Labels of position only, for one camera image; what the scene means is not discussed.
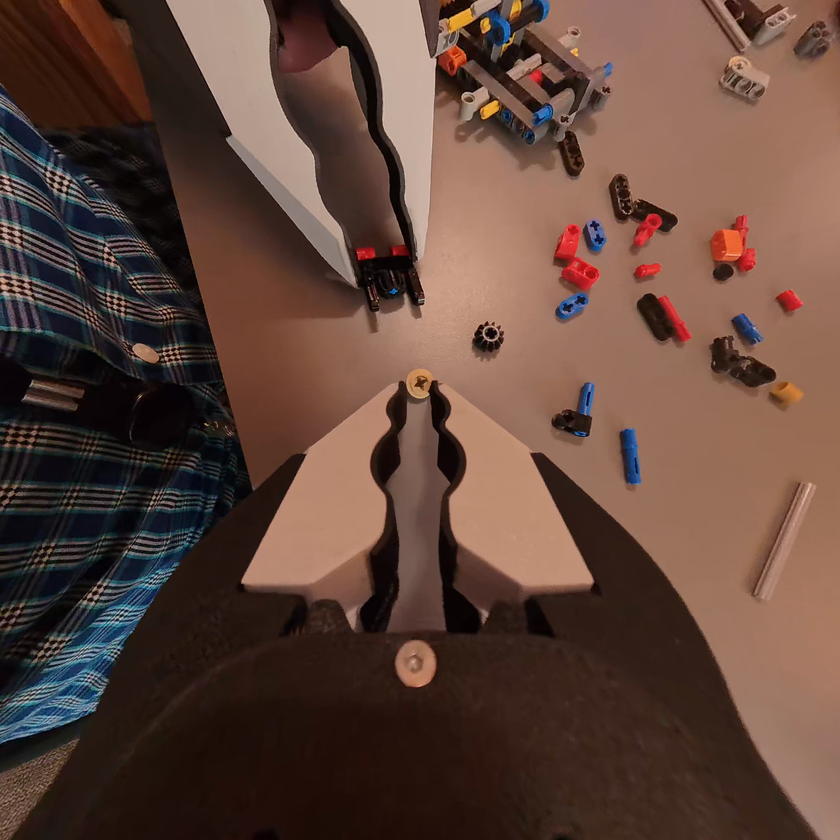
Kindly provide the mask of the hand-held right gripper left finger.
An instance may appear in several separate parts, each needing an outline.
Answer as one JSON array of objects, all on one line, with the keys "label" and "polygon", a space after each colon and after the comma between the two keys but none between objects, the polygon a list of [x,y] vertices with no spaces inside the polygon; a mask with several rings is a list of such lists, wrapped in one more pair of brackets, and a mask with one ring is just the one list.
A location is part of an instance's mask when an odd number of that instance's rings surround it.
[{"label": "hand-held right gripper left finger", "polygon": [[365,632],[387,629],[400,550],[387,484],[403,427],[399,382],[309,448],[244,573],[247,592],[334,601]]}]

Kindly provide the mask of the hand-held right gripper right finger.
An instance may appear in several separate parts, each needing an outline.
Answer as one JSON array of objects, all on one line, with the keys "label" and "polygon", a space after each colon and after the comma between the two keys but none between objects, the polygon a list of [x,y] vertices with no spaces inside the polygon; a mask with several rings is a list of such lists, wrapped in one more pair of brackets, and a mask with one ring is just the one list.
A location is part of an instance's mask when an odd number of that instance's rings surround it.
[{"label": "hand-held right gripper right finger", "polygon": [[529,447],[449,385],[430,386],[437,468],[447,480],[438,557],[449,632],[478,632],[499,602],[594,584]]}]

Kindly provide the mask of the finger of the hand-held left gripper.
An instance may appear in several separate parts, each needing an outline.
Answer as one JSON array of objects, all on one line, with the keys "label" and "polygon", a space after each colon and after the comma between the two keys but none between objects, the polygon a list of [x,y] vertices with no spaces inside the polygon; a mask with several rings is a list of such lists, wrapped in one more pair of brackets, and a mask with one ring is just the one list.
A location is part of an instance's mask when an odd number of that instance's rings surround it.
[{"label": "finger of the hand-held left gripper", "polygon": [[316,156],[283,108],[271,2],[167,6],[227,125],[228,145],[334,274],[357,286],[347,237],[319,191]]},{"label": "finger of the hand-held left gripper", "polygon": [[363,111],[388,173],[388,194],[412,253],[423,253],[431,198],[437,4],[332,2],[332,35],[348,47]]}]

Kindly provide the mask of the black lego frame red pins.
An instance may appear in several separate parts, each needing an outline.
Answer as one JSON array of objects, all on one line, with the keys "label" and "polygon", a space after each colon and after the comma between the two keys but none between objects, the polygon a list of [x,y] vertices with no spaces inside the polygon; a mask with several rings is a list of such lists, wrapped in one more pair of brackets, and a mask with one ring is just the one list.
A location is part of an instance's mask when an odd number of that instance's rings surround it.
[{"label": "black lego frame red pins", "polygon": [[404,245],[391,247],[390,253],[378,256],[374,248],[357,248],[356,275],[368,308],[380,310],[381,300],[393,300],[407,295],[412,305],[425,303],[425,292],[417,268]]}]

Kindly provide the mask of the grey lego axle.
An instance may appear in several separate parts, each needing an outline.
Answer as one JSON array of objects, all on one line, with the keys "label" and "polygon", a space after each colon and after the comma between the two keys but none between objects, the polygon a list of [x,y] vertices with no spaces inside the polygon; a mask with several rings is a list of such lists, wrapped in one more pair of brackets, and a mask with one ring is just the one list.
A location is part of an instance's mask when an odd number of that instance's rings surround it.
[{"label": "grey lego axle", "polygon": [[768,602],[772,597],[815,494],[816,485],[811,482],[802,482],[795,489],[759,577],[752,588],[754,599]]}]

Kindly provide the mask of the long red lego pin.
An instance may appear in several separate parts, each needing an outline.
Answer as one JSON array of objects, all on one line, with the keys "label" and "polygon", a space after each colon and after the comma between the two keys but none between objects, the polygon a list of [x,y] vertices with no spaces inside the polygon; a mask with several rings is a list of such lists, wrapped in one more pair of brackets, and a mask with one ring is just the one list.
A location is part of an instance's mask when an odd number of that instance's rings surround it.
[{"label": "long red lego pin", "polygon": [[670,336],[673,340],[679,343],[689,341],[691,339],[691,333],[684,320],[678,314],[672,301],[667,296],[657,297],[657,301],[668,322]]}]

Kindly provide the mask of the black lego connector assembly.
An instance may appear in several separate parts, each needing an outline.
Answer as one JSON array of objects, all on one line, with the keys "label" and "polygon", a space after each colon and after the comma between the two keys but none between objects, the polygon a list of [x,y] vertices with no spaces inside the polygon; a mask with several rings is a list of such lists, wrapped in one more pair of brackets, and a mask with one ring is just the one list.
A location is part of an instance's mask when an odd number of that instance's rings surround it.
[{"label": "black lego connector assembly", "polygon": [[776,371],[752,356],[740,353],[731,335],[711,342],[710,368],[713,373],[727,375],[752,389],[770,385],[776,380]]}]

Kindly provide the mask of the long black lego beam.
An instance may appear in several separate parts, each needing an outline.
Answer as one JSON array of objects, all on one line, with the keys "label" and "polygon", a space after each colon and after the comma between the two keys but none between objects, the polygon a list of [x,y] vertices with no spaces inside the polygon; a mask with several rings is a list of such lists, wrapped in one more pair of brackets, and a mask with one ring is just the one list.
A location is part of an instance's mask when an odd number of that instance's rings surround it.
[{"label": "long black lego beam", "polygon": [[632,218],[636,219],[639,223],[643,223],[650,215],[660,217],[661,225],[659,226],[659,230],[662,233],[669,233],[678,223],[678,218],[674,213],[646,199],[634,198]]}]

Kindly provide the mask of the grey lego beam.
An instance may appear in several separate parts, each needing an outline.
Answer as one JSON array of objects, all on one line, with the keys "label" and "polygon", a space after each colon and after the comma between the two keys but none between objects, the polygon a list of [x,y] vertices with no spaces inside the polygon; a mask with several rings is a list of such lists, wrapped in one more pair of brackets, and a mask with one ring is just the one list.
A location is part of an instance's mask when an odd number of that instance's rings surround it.
[{"label": "grey lego beam", "polygon": [[751,45],[751,39],[744,33],[737,19],[729,12],[723,1],[702,1],[716,20],[735,50],[742,54]]}]

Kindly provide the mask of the light grey lego connector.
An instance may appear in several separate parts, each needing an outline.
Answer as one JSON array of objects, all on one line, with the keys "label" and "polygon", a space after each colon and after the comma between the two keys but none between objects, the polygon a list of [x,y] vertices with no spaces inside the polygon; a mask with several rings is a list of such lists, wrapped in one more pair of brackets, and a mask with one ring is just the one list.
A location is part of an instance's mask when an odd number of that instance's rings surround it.
[{"label": "light grey lego connector", "polygon": [[770,75],[758,70],[745,56],[733,56],[727,63],[719,87],[746,102],[757,102],[770,85]]}]

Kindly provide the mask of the brown grey lego subassembly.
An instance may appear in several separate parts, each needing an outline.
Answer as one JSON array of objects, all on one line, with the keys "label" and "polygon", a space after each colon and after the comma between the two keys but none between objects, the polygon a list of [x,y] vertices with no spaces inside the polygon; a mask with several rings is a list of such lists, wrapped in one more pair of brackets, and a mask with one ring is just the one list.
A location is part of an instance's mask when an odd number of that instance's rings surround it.
[{"label": "brown grey lego subassembly", "polygon": [[762,46],[781,35],[795,20],[792,11],[782,4],[762,9],[754,1],[724,1],[748,41]]}]

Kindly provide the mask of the dark grey lego connector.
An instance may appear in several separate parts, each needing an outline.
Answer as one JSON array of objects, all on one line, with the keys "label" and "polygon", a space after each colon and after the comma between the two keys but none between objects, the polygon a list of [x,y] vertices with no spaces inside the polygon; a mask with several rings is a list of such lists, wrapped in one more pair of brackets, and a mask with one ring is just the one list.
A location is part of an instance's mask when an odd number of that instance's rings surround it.
[{"label": "dark grey lego connector", "polygon": [[826,21],[817,20],[807,28],[794,44],[794,55],[802,60],[821,58],[832,47],[835,37],[832,26]]}]

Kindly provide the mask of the person's left hand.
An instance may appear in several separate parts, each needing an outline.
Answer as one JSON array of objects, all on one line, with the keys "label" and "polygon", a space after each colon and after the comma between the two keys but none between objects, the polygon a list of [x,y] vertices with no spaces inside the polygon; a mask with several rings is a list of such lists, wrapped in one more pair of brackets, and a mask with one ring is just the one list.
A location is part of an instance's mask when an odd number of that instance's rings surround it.
[{"label": "person's left hand", "polygon": [[329,58],[339,46],[320,14],[300,14],[281,19],[277,68],[281,74],[297,74]]}]

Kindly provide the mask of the black connector with blue pin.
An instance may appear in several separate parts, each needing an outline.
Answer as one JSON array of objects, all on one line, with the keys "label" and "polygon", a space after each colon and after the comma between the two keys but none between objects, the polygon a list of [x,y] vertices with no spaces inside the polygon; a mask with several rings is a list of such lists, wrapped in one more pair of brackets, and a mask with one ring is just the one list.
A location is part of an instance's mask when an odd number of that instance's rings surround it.
[{"label": "black connector with blue pin", "polygon": [[586,382],[581,388],[576,409],[565,409],[555,414],[551,425],[556,431],[572,434],[578,438],[587,438],[592,430],[592,404],[595,386]]}]

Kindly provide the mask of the blue plaid shirt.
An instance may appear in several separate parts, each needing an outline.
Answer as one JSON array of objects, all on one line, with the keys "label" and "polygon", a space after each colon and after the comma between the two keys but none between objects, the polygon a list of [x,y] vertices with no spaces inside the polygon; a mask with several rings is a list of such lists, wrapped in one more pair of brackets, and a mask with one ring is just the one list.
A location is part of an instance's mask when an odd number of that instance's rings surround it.
[{"label": "blue plaid shirt", "polygon": [[250,492],[195,295],[2,90],[2,363],[31,385],[151,397],[172,446],[2,396],[2,744],[92,714],[177,565]]}]

